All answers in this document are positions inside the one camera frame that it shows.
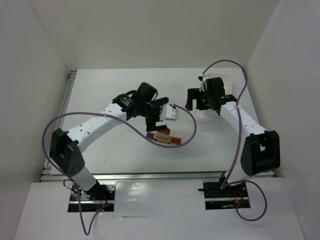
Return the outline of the dark brown notched block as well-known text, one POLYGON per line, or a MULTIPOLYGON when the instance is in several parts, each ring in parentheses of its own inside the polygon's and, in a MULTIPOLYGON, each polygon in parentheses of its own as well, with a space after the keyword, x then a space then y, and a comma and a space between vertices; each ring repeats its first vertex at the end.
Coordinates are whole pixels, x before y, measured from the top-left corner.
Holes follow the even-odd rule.
POLYGON ((148 138, 148 139, 150 139, 150 140, 153 140, 154 139, 154 133, 152 133, 152 132, 147 132, 146 133, 146 138, 148 138))

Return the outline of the long light wood block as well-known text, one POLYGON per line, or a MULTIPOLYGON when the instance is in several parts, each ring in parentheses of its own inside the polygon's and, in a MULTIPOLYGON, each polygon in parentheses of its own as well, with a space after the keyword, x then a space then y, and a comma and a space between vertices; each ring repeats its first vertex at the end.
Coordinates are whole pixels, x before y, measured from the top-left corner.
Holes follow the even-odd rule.
POLYGON ((171 140, 171 136, 170 135, 166 135, 166 134, 163 134, 163 133, 159 133, 159 132, 156 132, 154 134, 154 140, 155 141, 159 141, 159 140, 171 140))

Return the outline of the reddish brown wedge block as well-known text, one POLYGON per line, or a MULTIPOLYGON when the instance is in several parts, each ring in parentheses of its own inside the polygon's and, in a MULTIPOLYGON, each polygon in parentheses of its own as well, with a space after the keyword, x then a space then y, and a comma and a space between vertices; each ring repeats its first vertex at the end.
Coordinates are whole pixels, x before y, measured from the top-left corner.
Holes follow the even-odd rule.
POLYGON ((171 133, 171 130, 169 128, 166 128, 165 130, 158 130, 157 132, 169 136, 171 133))

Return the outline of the striped light wood block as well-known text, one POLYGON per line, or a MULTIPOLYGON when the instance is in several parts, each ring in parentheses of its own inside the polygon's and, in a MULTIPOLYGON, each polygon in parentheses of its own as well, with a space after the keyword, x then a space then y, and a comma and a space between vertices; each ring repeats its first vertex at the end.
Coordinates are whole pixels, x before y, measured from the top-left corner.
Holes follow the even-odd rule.
POLYGON ((158 142, 161 143, 161 144, 171 144, 171 140, 160 139, 158 142))

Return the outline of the white plastic bin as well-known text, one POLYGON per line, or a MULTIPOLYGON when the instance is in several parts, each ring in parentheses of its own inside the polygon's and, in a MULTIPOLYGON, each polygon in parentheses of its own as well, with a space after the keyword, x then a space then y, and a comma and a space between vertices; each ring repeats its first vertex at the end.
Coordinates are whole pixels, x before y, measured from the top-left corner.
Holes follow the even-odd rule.
MULTIPOLYGON (((226 95, 232 94, 232 77, 227 74, 222 74, 222 73, 215 73, 215 72, 209 72, 204 74, 204 79, 209 79, 209 78, 218 78, 220 77, 223 81, 223 86, 225 90, 226 95)), ((212 118, 220 118, 220 116, 214 111, 214 110, 205 110, 203 112, 203 115, 206 117, 212 117, 212 118)))

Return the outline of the orange arch block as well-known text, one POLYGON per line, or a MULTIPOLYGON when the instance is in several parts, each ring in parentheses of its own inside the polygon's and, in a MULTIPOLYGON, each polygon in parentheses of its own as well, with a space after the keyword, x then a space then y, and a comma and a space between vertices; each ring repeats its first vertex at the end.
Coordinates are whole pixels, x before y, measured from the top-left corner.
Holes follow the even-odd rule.
POLYGON ((170 144, 180 145, 182 139, 178 137, 171 137, 170 144))

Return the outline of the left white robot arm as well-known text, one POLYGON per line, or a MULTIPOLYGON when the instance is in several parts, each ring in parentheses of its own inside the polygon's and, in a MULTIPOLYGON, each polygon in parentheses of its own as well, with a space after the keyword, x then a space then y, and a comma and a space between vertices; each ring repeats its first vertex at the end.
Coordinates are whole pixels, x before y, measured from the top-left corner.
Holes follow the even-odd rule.
POLYGON ((164 120, 177 120, 176 108, 169 99, 156 99, 156 88, 143 82, 136 90, 115 97, 101 113, 69 130, 58 128, 51 137, 50 158, 62 172, 72 179, 90 198, 101 192, 101 186, 85 166, 83 152, 98 138, 131 118, 145 118, 146 130, 165 131, 166 125, 157 126, 164 120))

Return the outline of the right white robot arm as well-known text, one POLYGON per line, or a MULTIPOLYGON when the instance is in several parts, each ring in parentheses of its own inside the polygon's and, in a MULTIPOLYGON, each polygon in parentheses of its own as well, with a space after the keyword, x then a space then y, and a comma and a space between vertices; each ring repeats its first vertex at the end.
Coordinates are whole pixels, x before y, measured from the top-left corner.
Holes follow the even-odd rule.
POLYGON ((223 173, 218 183, 201 189, 207 195, 229 197, 243 181, 280 167, 280 136, 259 125, 243 110, 236 97, 226 94, 220 77, 202 75, 198 79, 200 87, 187 90, 186 109, 191 111, 195 101, 196 109, 215 111, 239 134, 236 162, 231 165, 231 170, 223 173))

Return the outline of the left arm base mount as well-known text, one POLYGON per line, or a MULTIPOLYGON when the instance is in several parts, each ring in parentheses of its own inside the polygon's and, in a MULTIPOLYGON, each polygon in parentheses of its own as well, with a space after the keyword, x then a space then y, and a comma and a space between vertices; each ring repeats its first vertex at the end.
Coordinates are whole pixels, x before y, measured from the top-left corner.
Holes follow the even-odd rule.
POLYGON ((79 186, 76 187, 74 183, 69 182, 66 184, 66 180, 63 182, 63 186, 70 190, 68 209, 69 213, 79 212, 79 202, 81 204, 82 212, 96 212, 100 208, 104 207, 102 212, 113 212, 115 208, 115 193, 116 183, 111 182, 107 184, 100 184, 100 192, 95 196, 87 195, 79 186))

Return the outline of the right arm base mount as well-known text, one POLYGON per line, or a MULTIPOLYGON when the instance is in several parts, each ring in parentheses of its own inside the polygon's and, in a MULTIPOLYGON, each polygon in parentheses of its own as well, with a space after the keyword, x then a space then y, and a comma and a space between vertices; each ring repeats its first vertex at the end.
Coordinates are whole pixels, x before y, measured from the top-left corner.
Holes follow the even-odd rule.
POLYGON ((240 204, 239 209, 251 207, 245 183, 221 189, 219 182, 204 182, 198 191, 204 195, 206 210, 235 209, 238 204, 240 204))

